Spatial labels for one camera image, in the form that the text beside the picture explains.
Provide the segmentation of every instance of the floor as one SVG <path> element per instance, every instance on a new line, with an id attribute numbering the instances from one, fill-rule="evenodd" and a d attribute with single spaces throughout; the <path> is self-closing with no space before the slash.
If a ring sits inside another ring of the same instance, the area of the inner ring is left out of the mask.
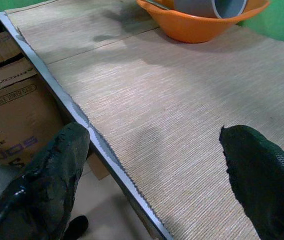
<path id="1" fill-rule="evenodd" d="M 81 240 L 152 240 L 111 175 L 98 180 L 85 163 L 71 219 L 85 215 L 89 230 Z"/>

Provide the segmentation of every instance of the metal table edge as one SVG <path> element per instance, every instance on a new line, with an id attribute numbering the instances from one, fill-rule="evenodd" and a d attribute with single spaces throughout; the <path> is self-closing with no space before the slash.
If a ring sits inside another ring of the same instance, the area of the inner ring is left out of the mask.
<path id="1" fill-rule="evenodd" d="M 161 223 L 161 221 L 156 217 L 153 210 L 147 204 L 146 200 L 137 190 L 133 181 L 125 173 L 124 169 L 121 167 L 115 154 L 112 152 L 106 141 L 103 139 L 100 133 L 98 133 L 97 130 L 90 124 L 86 115 L 83 113 L 80 107 L 59 85 L 59 83 L 52 76 L 52 74 L 50 73 L 44 62 L 40 59 L 40 57 L 36 55 L 36 53 L 26 43 L 20 33 L 17 32 L 5 12 L 0 12 L 0 21 L 11 34 L 11 36 L 14 38 L 14 40 L 17 42 L 19 47 L 24 51 L 25 55 L 33 63 L 33 65 L 41 74 L 43 79 L 47 82 L 53 93 L 56 95 L 55 97 L 61 101 L 61 103 L 72 115 L 76 122 L 88 129 L 90 133 L 91 143 L 98 151 L 98 154 L 102 157 L 104 164 L 106 164 L 106 167 L 108 168 L 114 179 L 117 181 L 117 183 L 120 185 L 120 187 L 126 189 L 127 193 L 129 193 L 129 195 L 133 197 L 136 203 L 140 206 L 142 212 L 144 212 L 145 216 L 154 225 L 154 227 L 162 235 L 162 237 L 168 240 L 172 240 L 172 236 Z"/>

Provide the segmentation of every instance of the orange bowl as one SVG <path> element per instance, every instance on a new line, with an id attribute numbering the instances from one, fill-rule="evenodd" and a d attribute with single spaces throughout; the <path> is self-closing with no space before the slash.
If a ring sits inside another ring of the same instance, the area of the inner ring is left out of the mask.
<path id="1" fill-rule="evenodd" d="M 249 19 L 270 4 L 269 0 L 248 0 L 244 12 L 232 18 L 208 18 L 193 16 L 175 10 L 164 10 L 144 0 L 136 0 L 157 22 L 161 29 L 172 39 L 184 43 L 203 43 L 221 34 L 232 25 Z M 172 8 L 171 0 L 157 0 L 158 3 Z"/>

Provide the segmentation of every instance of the woven placemat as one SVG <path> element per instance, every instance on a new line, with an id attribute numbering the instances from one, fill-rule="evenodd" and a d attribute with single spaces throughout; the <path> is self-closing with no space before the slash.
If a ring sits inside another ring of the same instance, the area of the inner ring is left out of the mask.
<path id="1" fill-rule="evenodd" d="M 9 16 L 48 63 L 52 43 L 30 24 L 32 11 Z M 283 42 L 235 26 L 183 44 L 155 29 L 67 55 L 50 71 L 174 239 L 258 238 L 231 191 L 218 138 L 223 125 L 246 124 L 284 149 Z"/>

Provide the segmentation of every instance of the table surface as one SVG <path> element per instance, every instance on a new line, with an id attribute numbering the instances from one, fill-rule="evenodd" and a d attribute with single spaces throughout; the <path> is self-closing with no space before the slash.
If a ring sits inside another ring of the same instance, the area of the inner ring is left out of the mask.
<path id="1" fill-rule="evenodd" d="M 51 75 L 49 70 L 43 61 L 36 55 L 31 47 L 26 43 L 24 38 L 16 31 L 5 12 L 0 12 L 0 21 L 6 27 L 8 32 L 15 39 L 17 44 L 24 51 L 25 55 L 33 63 L 38 72 L 42 75 L 43 79 L 47 82 L 51 88 L 54 97 L 60 102 L 69 114 L 74 118 L 76 122 L 86 127 L 90 133 L 91 144 L 102 157 L 103 163 L 106 165 L 116 182 L 123 189 L 124 193 L 133 200 L 142 210 L 143 214 L 149 219 L 157 231 L 165 239 L 173 239 L 161 221 L 155 216 L 154 212 L 150 209 L 149 205 L 138 192 L 137 188 L 133 184 L 132 180 L 125 173 L 121 164 L 119 163 L 116 155 L 111 150 L 107 142 L 101 137 L 87 119 L 86 115 L 82 112 L 79 106 L 71 99 L 71 97 L 64 91 L 64 89 L 58 84 L 56 79 Z"/>

